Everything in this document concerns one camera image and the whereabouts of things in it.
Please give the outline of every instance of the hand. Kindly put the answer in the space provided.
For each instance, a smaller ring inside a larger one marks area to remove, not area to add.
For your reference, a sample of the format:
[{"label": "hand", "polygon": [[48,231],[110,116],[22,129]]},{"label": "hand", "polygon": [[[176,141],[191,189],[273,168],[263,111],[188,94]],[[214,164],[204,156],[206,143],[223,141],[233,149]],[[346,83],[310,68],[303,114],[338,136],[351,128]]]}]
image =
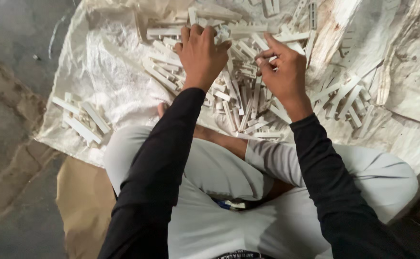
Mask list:
[{"label": "hand", "polygon": [[[288,48],[265,32],[264,38],[270,49],[255,57],[267,88],[283,104],[292,121],[312,114],[311,101],[305,94],[305,56]],[[268,58],[277,56],[269,62]]]},{"label": "hand", "polygon": [[181,29],[183,43],[177,43],[175,49],[186,72],[183,90],[200,88],[207,92],[226,65],[230,41],[215,46],[215,35],[216,31],[211,26],[203,29],[194,24],[190,29]]}]

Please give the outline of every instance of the black sleeve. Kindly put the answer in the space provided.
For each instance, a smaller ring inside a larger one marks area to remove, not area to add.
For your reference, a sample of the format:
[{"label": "black sleeve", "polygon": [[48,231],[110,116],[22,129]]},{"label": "black sleeve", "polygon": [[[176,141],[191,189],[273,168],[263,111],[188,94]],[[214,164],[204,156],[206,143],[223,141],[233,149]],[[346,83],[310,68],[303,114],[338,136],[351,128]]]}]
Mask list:
[{"label": "black sleeve", "polygon": [[205,99],[181,92],[139,149],[121,185],[99,259],[168,258],[168,222]]},{"label": "black sleeve", "polygon": [[315,114],[291,124],[299,166],[334,258],[415,258],[381,223]]}]

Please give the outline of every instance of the left hand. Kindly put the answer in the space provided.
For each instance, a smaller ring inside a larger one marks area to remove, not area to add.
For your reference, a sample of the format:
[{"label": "left hand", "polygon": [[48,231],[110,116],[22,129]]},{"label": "left hand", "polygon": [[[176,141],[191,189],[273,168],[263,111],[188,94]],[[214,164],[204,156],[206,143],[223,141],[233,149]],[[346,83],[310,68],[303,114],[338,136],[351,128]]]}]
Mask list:
[{"label": "left hand", "polygon": [[226,65],[231,43],[225,41],[216,46],[215,35],[216,31],[211,26],[204,29],[194,24],[190,29],[181,29],[183,43],[177,43],[175,49],[186,72],[183,90],[200,88],[207,92]]}]

